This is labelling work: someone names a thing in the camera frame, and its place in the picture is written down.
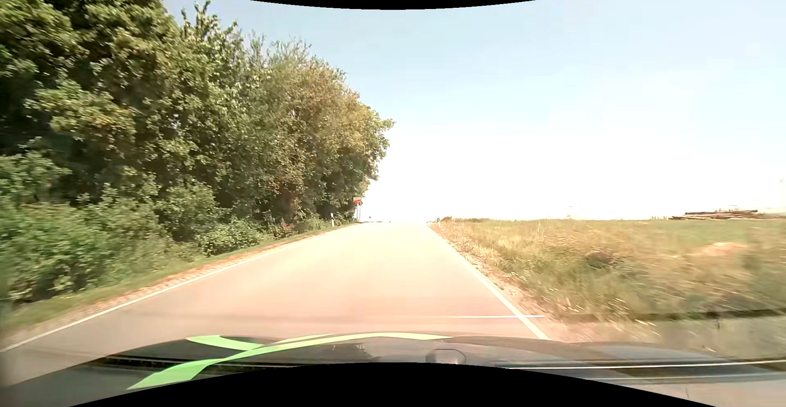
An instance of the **sky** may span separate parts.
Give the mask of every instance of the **sky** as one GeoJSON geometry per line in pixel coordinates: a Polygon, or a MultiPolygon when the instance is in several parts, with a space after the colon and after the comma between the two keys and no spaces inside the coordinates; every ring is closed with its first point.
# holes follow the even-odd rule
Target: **sky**
{"type": "MultiPolygon", "coordinates": [[[[163,0],[179,17],[204,0],[163,0]]],[[[786,0],[341,10],[211,0],[396,124],[362,219],[786,208],[786,0]]]]}

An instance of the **black car hood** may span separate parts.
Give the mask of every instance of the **black car hood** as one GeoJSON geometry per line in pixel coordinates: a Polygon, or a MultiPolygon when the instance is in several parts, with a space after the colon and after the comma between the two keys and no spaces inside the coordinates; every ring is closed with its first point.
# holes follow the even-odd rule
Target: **black car hood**
{"type": "Polygon", "coordinates": [[[208,335],[146,346],[20,382],[11,405],[76,405],[129,391],[297,365],[421,362],[523,369],[604,382],[780,377],[782,359],[741,362],[649,343],[567,343],[456,332],[361,332],[300,338],[208,335]]]}

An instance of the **road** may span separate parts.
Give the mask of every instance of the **road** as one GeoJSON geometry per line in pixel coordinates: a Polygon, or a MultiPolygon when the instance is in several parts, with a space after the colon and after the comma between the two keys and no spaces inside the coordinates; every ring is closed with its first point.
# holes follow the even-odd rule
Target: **road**
{"type": "Polygon", "coordinates": [[[194,335],[471,332],[542,338],[425,224],[330,231],[2,354],[15,383],[194,335]]]}

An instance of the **grass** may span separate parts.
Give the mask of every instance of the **grass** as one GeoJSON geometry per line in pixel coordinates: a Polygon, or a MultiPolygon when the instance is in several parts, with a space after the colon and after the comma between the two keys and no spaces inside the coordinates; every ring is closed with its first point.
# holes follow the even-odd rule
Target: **grass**
{"type": "Polygon", "coordinates": [[[269,240],[256,246],[246,247],[238,251],[222,253],[213,257],[202,258],[196,261],[172,261],[157,270],[134,274],[127,280],[124,280],[122,283],[117,283],[110,286],[95,287],[74,294],[64,294],[51,299],[26,304],[12,311],[11,313],[7,313],[7,315],[4,317],[5,319],[3,320],[3,330],[13,333],[22,328],[32,326],[36,323],[51,320],[76,308],[86,305],[93,305],[103,301],[109,301],[113,298],[118,298],[124,294],[134,292],[143,287],[153,286],[160,281],[166,280],[168,277],[191,271],[192,269],[199,269],[205,265],[217,263],[228,258],[236,257],[238,255],[263,251],[274,244],[294,242],[311,235],[316,235],[339,228],[345,228],[347,226],[349,226],[349,224],[337,226],[335,228],[307,231],[303,232],[302,234],[292,235],[280,240],[269,240]]]}
{"type": "MultiPolygon", "coordinates": [[[[564,319],[786,307],[786,220],[442,223],[443,236],[486,252],[490,265],[564,319]],[[719,242],[729,244],[710,247],[719,242]]],[[[751,355],[776,343],[786,354],[782,317],[722,323],[722,334],[714,321],[648,325],[672,345],[751,355]],[[741,347],[741,338],[749,344],[741,347]]]]}

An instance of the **green decal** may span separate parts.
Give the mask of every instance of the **green decal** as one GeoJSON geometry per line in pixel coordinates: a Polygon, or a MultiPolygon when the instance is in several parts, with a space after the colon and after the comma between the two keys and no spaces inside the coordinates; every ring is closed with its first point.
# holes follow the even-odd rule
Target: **green decal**
{"type": "Polygon", "coordinates": [[[297,341],[298,339],[283,340],[283,341],[279,341],[278,343],[271,344],[269,346],[261,346],[255,349],[244,350],[243,352],[235,353],[232,356],[226,358],[184,362],[183,364],[173,365],[169,369],[164,369],[160,372],[153,373],[152,375],[144,378],[142,381],[139,381],[136,384],[133,384],[131,387],[128,387],[128,389],[129,390],[139,389],[143,387],[160,386],[162,384],[171,384],[173,382],[188,381],[191,380],[191,378],[193,378],[194,376],[198,375],[203,370],[205,370],[209,365],[218,364],[221,362],[228,362],[228,361],[247,358],[247,357],[253,357],[256,355],[262,355],[264,353],[280,352],[282,350],[298,349],[300,347],[317,346],[320,344],[329,344],[330,342],[351,341],[353,339],[380,338],[380,337],[418,339],[418,340],[450,338],[449,336],[427,335],[421,333],[388,332],[388,333],[358,333],[355,335],[341,335],[341,336],[333,336],[330,338],[308,339],[303,341],[297,341]]]}
{"type": "Polygon", "coordinates": [[[191,338],[186,338],[186,339],[192,342],[199,342],[200,344],[206,344],[208,346],[223,347],[224,349],[233,349],[233,350],[251,350],[251,349],[256,349],[257,347],[264,346],[264,344],[259,344],[257,342],[236,341],[234,339],[227,339],[222,337],[221,335],[192,336],[191,338]]]}
{"type": "Polygon", "coordinates": [[[299,336],[298,338],[282,339],[281,341],[276,341],[273,344],[281,344],[283,342],[303,341],[304,339],[320,338],[322,336],[330,336],[330,334],[327,334],[327,335],[299,336]]]}

